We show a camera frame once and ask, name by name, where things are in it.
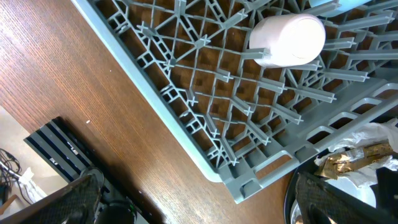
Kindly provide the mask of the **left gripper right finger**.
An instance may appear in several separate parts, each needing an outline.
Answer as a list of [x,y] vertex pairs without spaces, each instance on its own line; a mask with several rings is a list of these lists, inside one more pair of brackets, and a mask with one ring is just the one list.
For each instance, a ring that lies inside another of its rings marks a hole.
[[391,213],[378,210],[308,172],[295,187],[302,221],[316,223],[397,223]]

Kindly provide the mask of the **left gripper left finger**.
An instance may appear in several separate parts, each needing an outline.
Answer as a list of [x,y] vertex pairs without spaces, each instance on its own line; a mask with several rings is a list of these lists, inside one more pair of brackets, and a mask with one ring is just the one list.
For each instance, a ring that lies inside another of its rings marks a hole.
[[1,220],[7,223],[93,223],[101,198],[95,175],[86,175]]

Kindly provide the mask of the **pink plastic cup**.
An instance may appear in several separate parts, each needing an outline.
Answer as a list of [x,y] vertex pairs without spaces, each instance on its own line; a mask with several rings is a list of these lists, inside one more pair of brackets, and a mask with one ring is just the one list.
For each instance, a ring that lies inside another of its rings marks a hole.
[[267,49],[268,54],[254,61],[262,67],[279,68],[304,65],[322,51],[326,31],[311,14],[270,16],[253,28],[250,49]]

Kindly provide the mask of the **light blue plastic cup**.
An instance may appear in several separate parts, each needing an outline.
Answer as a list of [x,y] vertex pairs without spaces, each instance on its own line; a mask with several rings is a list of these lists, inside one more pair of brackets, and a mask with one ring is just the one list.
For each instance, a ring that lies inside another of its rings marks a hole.
[[[370,0],[338,0],[338,7],[330,12],[324,12],[322,17],[335,17],[344,12],[350,11],[360,5],[366,4]],[[331,2],[331,0],[309,0],[311,7],[320,6],[324,3]]]

